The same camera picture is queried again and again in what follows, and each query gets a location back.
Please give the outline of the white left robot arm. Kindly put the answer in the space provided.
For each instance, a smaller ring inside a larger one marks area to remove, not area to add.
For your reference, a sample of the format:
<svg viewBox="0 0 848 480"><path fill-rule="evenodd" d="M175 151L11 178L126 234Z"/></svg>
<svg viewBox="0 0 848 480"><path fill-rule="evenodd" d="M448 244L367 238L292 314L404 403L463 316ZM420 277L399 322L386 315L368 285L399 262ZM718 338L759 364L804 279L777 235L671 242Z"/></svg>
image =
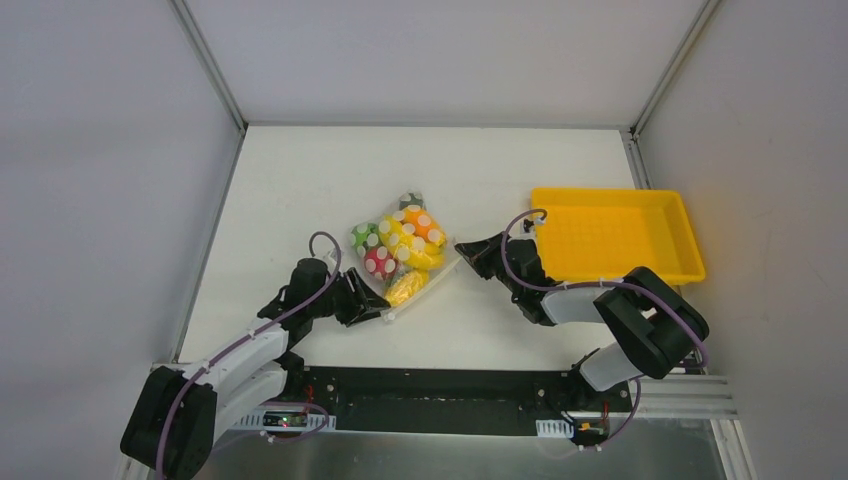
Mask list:
<svg viewBox="0 0 848 480"><path fill-rule="evenodd" d="M207 358L147 377L119 443L120 451L162 479L191 479L223 433L261 403L297 402L305 390L292 347L317 319L350 326L379 317L389 302L353 268L300 260L288 284L246 330Z"/></svg>

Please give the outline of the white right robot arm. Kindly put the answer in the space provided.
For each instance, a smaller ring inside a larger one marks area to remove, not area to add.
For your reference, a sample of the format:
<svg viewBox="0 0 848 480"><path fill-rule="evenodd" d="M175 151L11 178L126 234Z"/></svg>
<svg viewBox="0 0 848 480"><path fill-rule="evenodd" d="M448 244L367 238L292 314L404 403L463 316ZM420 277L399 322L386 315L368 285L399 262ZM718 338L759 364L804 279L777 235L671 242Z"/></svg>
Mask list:
<svg viewBox="0 0 848 480"><path fill-rule="evenodd" d="M572 369L569 400L583 410L595 408L608 389L624 380L664 378L709 335L704 317L653 270L638 266L616 281L568 284L543 268L535 240L499 233L458 243L457 253L485 280L496 279L530 323L557 327L602 323L610 345L589 353Z"/></svg>

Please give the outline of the clear zip top bag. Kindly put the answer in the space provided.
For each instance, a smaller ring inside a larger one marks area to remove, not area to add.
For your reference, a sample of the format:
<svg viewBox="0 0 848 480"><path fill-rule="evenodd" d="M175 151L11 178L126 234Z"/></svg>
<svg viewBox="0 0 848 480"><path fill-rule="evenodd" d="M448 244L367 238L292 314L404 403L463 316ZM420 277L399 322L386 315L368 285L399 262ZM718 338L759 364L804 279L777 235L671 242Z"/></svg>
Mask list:
<svg viewBox="0 0 848 480"><path fill-rule="evenodd" d="M459 262L453 238L416 190L404 192L384 212L350 227L347 245L366 278L389 303L382 314L387 323L445 280Z"/></svg>

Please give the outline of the yellow fake corn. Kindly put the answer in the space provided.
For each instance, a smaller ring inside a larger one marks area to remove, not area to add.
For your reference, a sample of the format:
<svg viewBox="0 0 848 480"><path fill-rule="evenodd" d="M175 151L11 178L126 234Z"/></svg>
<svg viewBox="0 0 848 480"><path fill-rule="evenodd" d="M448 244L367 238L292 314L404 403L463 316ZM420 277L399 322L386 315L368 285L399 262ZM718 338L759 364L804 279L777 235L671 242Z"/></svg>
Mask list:
<svg viewBox="0 0 848 480"><path fill-rule="evenodd" d="M429 279L427 270L409 270L393 281L384 298L392 307L398 307L420 292L429 283Z"/></svg>

